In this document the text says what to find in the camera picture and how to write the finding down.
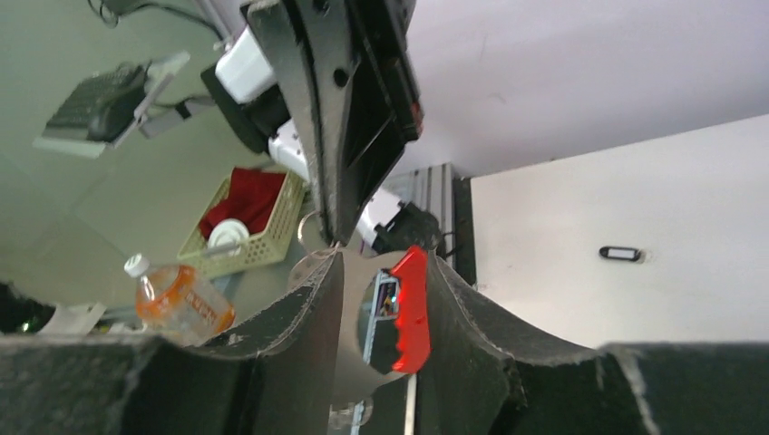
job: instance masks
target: red serrated edge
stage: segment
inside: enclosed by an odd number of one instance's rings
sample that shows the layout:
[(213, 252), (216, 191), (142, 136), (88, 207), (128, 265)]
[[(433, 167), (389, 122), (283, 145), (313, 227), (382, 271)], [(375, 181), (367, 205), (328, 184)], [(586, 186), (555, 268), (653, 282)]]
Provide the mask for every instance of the red serrated edge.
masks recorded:
[(411, 246), (401, 261), (390, 269), (398, 278), (398, 344), (401, 357), (393, 370), (414, 374), (419, 372), (430, 356), (430, 330), (427, 324), (427, 253)]

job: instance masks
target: white round object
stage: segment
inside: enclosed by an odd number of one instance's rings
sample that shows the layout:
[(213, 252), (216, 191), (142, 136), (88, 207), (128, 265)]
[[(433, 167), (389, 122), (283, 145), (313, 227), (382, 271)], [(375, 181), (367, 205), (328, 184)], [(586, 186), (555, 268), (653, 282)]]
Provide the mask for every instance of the white round object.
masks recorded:
[(144, 272), (147, 272), (147, 269), (150, 268), (150, 260), (142, 254), (137, 254), (129, 258), (122, 268), (131, 278), (138, 278), (144, 275)]
[[(223, 247), (226, 245), (235, 246), (247, 239), (248, 236), (250, 236), (250, 234), (246, 224), (237, 219), (224, 219), (214, 227), (213, 231), (211, 231), (208, 246), (209, 248)], [(229, 251), (227, 255), (236, 256), (239, 253), (240, 248), (238, 247), (237, 249)]]

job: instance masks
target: orange bottle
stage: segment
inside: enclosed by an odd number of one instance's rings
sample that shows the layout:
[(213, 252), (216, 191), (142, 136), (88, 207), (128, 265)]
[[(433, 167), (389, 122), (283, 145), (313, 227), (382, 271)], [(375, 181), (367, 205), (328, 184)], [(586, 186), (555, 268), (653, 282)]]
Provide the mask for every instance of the orange bottle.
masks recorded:
[(137, 280), (136, 313), (150, 328), (181, 345), (201, 345), (230, 328), (235, 308), (194, 267), (152, 267), (142, 254), (125, 272)]

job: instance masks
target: black keyboard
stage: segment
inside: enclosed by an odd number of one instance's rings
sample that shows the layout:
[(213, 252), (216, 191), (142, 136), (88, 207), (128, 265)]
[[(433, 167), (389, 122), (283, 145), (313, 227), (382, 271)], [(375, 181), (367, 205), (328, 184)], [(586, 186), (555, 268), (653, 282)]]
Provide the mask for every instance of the black keyboard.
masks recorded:
[(146, 68), (140, 65), (123, 65), (88, 78), (77, 85), (45, 126), (83, 129), (89, 131), (89, 140), (111, 140), (133, 121), (133, 109), (144, 98), (145, 82)]

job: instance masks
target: plastic basket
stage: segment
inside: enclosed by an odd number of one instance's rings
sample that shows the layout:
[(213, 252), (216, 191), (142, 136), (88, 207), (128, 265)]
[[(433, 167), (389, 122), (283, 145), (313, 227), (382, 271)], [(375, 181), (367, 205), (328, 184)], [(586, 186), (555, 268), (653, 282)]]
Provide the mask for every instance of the plastic basket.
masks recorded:
[[(202, 216), (226, 198), (228, 193), (229, 178), (221, 184)], [(195, 227), (181, 247), (177, 258), (181, 263), (197, 268), (209, 278), (282, 261), (286, 257), (288, 246), (297, 229), (297, 219), (304, 193), (305, 186), (302, 179), (288, 172), (264, 231), (236, 245), (208, 248), (206, 239)]]

